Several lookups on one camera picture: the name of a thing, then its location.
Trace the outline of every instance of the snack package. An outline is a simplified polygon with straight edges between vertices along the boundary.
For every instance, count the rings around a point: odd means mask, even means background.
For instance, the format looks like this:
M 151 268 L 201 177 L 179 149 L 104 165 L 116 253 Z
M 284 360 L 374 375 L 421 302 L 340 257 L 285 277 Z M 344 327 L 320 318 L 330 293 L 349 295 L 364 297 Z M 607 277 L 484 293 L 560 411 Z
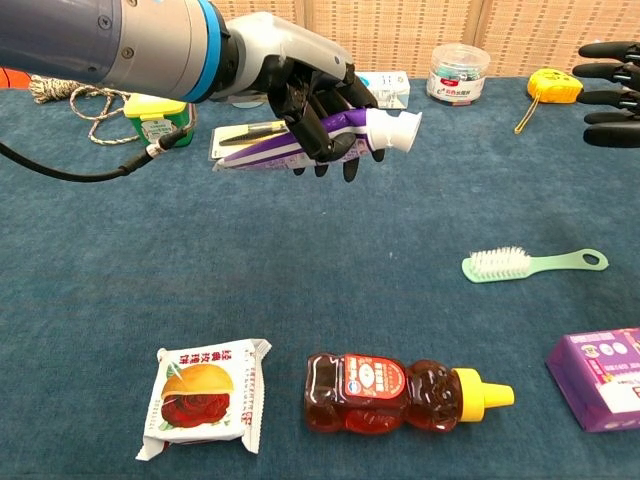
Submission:
M 264 405 L 264 339 L 158 350 L 158 373 L 137 460 L 148 461 L 172 443 L 241 438 L 258 453 Z
M 585 431 L 640 428 L 640 328 L 565 335 L 546 364 Z

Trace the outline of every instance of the yellow tape measure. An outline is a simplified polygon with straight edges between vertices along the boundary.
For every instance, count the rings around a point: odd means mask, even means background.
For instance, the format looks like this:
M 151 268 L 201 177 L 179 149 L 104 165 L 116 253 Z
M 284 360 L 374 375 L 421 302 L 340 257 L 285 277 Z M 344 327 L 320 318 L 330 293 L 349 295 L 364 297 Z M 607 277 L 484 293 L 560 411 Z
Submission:
M 538 103 L 574 103 L 582 88 L 580 80 L 564 72 L 552 68 L 538 70 L 531 75 L 527 84 L 527 92 L 531 95 L 533 103 L 514 129 L 514 133 L 522 133 Z

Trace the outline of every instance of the woven wall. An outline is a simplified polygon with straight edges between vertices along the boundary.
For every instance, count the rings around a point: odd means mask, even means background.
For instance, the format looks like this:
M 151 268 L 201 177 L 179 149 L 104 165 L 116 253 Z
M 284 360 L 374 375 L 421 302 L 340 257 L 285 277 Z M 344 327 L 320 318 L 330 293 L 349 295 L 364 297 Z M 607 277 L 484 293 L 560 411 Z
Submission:
M 356 68 L 424 77 L 436 45 L 462 41 L 471 0 L 313 0 L 307 28 L 337 41 Z
M 484 8 L 476 44 L 491 54 L 491 75 L 570 72 L 591 61 L 578 56 L 581 45 L 640 41 L 640 0 L 485 0 Z
M 226 20 L 247 13 L 271 12 L 304 25 L 304 0 L 216 0 L 214 4 Z
M 489 74 L 567 72 L 578 48 L 640 41 L 640 0 L 217 0 L 229 19 L 269 11 L 337 41 L 359 70 L 426 77 L 434 47 L 463 42 L 491 54 Z

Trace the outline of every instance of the cable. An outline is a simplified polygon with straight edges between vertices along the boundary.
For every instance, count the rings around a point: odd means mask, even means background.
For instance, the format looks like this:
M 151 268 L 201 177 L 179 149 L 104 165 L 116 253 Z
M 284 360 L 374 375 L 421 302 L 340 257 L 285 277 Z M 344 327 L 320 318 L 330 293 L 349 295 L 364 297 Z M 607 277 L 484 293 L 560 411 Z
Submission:
M 40 173 L 47 177 L 57 178 L 58 180 L 79 183 L 105 182 L 107 180 L 124 177 L 135 172 L 137 169 L 145 166 L 158 155 L 165 153 L 167 150 L 173 148 L 173 146 L 181 139 L 186 137 L 188 133 L 189 130 L 187 130 L 186 128 L 180 128 L 171 133 L 167 133 L 160 137 L 158 143 L 147 145 L 147 148 L 142 153 L 131 157 L 124 164 L 120 165 L 116 170 L 97 174 L 84 175 L 69 173 L 62 170 L 56 170 L 55 168 L 46 167 L 37 162 L 34 162 L 33 160 L 29 160 L 27 157 L 20 155 L 18 152 L 9 148 L 2 142 L 0 142 L 0 154 L 4 155 L 9 160 L 17 163 L 20 166 L 28 168 L 29 170 Z
M 117 170 L 112 170 L 111 172 L 99 173 L 93 175 L 80 175 L 75 173 L 64 172 L 62 170 L 56 170 L 54 168 L 45 167 L 44 165 L 40 165 L 32 160 L 29 160 L 26 157 L 23 157 L 15 150 L 7 147 L 4 143 L 0 142 L 0 153 L 7 157 L 9 160 L 21 165 L 29 170 L 40 173 L 42 175 L 46 175 L 47 177 L 57 178 L 58 180 L 66 180 L 68 182 L 81 182 L 81 183 L 93 183 L 93 182 L 104 182 L 106 180 L 112 180 L 117 177 L 122 177 L 125 175 L 129 175 L 127 170 L 125 170 L 122 166 L 118 167 Z

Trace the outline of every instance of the plastic container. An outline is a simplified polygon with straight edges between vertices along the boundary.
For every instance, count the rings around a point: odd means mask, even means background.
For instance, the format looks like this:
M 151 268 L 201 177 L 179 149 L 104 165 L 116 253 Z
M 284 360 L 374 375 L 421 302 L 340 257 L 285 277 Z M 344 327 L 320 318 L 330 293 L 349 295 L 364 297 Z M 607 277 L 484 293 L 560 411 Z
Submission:
M 158 140 L 165 133 L 171 133 L 189 123 L 189 104 L 134 93 L 124 106 L 124 115 L 133 123 L 140 138 L 147 144 Z M 176 143 L 176 147 L 184 147 L 191 143 L 193 130 Z
M 512 405 L 507 385 L 483 383 L 473 369 L 448 369 L 433 360 L 406 368 L 397 360 L 319 353 L 309 357 L 305 419 L 323 433 L 383 434 L 407 422 L 449 432 L 458 422 L 479 422 L 487 408 Z
M 471 105 L 484 87 L 491 57 L 480 48 L 450 43 L 433 50 L 427 93 L 454 106 Z

